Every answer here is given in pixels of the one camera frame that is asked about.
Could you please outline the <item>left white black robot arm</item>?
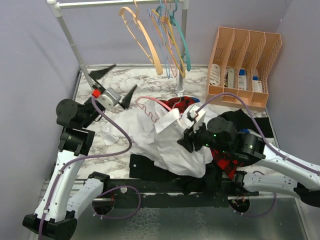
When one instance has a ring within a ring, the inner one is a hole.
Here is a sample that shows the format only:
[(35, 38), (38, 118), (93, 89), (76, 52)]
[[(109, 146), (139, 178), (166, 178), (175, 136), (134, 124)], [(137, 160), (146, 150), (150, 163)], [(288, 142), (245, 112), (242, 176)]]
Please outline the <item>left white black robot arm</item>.
[(42, 201), (32, 214), (24, 217), (22, 225), (38, 235), (53, 240), (69, 240), (77, 227), (83, 211), (97, 197), (106, 197), (111, 190), (110, 176), (92, 173), (74, 196), (71, 196), (77, 174), (86, 159), (90, 159), (95, 132), (88, 130), (98, 117), (108, 120), (126, 138), (129, 135), (105, 111), (116, 105), (128, 109), (136, 87), (125, 97), (113, 88), (105, 88), (99, 79), (109, 73), (115, 65), (89, 73), (93, 80), (91, 97), (85, 103), (63, 99), (56, 107), (56, 123), (63, 127), (58, 144), (57, 159), (53, 174)]

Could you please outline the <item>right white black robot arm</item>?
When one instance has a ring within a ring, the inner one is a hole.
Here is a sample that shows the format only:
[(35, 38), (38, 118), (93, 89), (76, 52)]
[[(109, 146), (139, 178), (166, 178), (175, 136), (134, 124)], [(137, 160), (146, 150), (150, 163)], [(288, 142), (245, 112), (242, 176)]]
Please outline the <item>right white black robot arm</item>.
[(277, 176), (243, 173), (230, 182), (229, 189), (240, 196), (244, 192), (271, 192), (299, 198), (303, 203), (320, 206), (320, 167), (271, 145), (252, 133), (237, 131), (231, 121), (215, 117), (183, 132), (177, 140), (188, 152), (207, 147), (214, 160), (227, 160), (240, 167), (258, 165), (279, 173)]

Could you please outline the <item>white shirt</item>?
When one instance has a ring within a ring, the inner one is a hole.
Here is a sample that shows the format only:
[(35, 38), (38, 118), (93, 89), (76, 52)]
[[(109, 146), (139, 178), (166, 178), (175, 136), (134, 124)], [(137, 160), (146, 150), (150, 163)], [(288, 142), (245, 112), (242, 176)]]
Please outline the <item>white shirt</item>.
[(142, 111), (139, 107), (125, 110), (112, 117), (130, 137), (131, 153), (147, 157), (153, 165), (180, 176), (201, 178), (206, 173), (211, 151), (202, 150), (188, 152), (177, 140), (183, 137), (185, 129), (192, 123), (183, 113), (180, 121), (172, 124), (140, 124), (137, 115)]

